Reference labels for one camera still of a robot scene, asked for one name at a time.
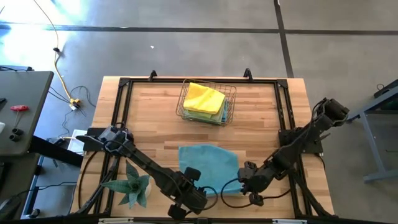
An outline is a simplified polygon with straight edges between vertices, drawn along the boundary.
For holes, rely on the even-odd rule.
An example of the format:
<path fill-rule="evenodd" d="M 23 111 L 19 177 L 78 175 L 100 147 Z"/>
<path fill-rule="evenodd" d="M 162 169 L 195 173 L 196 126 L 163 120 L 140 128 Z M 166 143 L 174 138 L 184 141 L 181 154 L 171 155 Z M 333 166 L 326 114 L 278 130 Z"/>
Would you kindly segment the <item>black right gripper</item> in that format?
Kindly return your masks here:
<path fill-rule="evenodd" d="M 243 195 L 246 195 L 248 192 L 263 192 L 274 179 L 275 172 L 271 168 L 270 162 L 265 162 L 262 166 L 257 167 L 255 163 L 246 161 L 244 166 L 248 168 L 251 173 L 248 177 L 247 170 L 238 170 L 238 181 L 246 181 L 240 190 Z"/>

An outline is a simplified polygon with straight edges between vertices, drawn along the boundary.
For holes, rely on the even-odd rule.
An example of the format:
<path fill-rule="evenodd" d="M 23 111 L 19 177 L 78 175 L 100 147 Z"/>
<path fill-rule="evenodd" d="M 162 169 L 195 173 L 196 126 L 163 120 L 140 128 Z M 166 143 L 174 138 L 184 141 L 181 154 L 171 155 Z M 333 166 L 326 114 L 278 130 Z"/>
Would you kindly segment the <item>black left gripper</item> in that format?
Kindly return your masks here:
<path fill-rule="evenodd" d="M 188 215 L 189 213 L 199 215 L 205 210 L 208 200 L 203 189 L 197 189 L 190 182 L 184 182 L 187 184 L 185 188 L 178 185 L 176 181 L 173 183 L 176 191 L 172 194 L 173 198 L 171 197 L 174 204 L 169 208 L 169 215 Z"/>

